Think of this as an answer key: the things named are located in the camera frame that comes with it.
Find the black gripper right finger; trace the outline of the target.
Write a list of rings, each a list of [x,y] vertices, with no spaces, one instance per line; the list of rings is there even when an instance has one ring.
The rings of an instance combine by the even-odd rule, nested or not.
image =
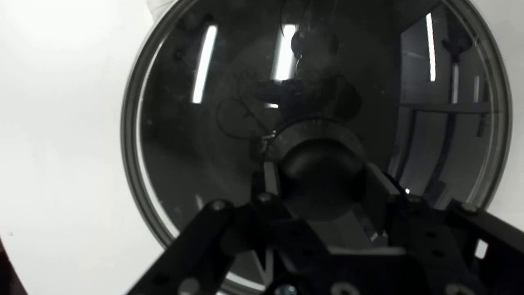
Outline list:
[[[366,264],[374,267],[372,295],[524,295],[524,233],[517,226],[458,200],[438,210],[374,164],[364,200],[392,251]]]

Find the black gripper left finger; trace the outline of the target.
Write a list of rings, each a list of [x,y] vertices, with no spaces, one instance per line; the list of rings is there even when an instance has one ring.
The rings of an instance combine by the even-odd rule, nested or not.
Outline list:
[[[276,246],[279,190],[279,169],[266,162],[248,205],[235,206],[225,198],[209,203],[127,295],[215,295],[243,252],[255,252],[259,260],[263,295],[279,295],[286,285]]]

